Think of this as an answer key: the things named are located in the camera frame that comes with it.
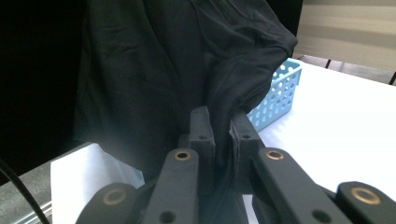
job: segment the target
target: white wall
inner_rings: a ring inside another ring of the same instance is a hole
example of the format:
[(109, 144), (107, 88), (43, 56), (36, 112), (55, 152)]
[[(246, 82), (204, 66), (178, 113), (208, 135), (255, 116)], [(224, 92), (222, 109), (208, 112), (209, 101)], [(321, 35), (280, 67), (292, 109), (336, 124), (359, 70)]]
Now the white wall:
[(396, 0), (304, 0), (296, 54), (396, 71)]

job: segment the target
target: blue plastic basket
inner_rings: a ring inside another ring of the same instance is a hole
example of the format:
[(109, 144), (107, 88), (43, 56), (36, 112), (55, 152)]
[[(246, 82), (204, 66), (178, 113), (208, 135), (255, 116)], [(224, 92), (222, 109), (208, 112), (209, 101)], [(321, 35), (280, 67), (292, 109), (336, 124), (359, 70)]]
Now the blue plastic basket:
[(257, 132), (291, 110), (301, 71), (301, 62), (294, 59), (287, 59), (276, 69), (271, 89), (262, 102), (247, 114)]

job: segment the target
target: screw hole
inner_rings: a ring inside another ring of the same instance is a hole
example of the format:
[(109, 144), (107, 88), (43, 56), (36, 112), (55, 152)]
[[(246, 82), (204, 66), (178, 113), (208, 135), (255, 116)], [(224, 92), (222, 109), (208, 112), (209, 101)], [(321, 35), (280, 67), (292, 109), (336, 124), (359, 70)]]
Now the screw hole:
[(161, 223), (165, 223), (165, 224), (172, 223), (175, 221), (175, 219), (176, 219), (176, 214), (173, 212), (166, 211), (160, 214)]
[(320, 210), (315, 210), (312, 212), (312, 216), (321, 223), (330, 223), (332, 222), (332, 219), (330, 218), (329, 215), (327, 215), (325, 212), (320, 211)]
[(111, 189), (103, 198), (103, 202), (107, 205), (116, 205), (118, 203), (122, 203), (125, 198), (126, 192), (124, 189)]
[(279, 160), (283, 160), (283, 154), (278, 152), (278, 151), (268, 151), (267, 153), (265, 153), (265, 155), (274, 161), (279, 161)]
[(187, 151), (179, 151), (177, 154), (175, 154), (175, 159), (177, 161), (187, 161), (191, 158), (190, 152)]
[(352, 195), (363, 203), (372, 205), (381, 204), (381, 199), (369, 189), (364, 188), (353, 188), (351, 190)]

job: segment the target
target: white table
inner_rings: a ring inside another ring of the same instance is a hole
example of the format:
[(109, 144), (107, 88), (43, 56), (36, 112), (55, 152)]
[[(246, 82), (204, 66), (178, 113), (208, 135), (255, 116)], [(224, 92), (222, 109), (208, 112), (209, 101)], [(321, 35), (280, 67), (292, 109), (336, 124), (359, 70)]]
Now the white table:
[(396, 201), (396, 88), (303, 65), (291, 111), (260, 132), (315, 182), (360, 181)]
[[(327, 189), (336, 191), (339, 183), (356, 180), (396, 200), (395, 87), (304, 64), (292, 110), (260, 136), (268, 147), (287, 150)], [(126, 177), (125, 171), (114, 175), (106, 164), (123, 167), (135, 177)], [(140, 177), (97, 145), (54, 161), (54, 223), (75, 222), (91, 196), (111, 181), (139, 182)]]

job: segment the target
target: dark wall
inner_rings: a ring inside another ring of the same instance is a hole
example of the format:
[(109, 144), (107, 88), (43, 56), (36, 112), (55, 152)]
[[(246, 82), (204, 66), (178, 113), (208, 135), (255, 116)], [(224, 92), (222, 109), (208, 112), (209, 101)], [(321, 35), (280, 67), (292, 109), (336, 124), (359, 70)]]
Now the dark wall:
[[(72, 139), (84, 0), (0, 2), (0, 158), (18, 175)], [(297, 32), (301, 1), (268, 0)], [(0, 175), (0, 185), (6, 179)]]
[(266, 0), (280, 22), (297, 36), (303, 0)]

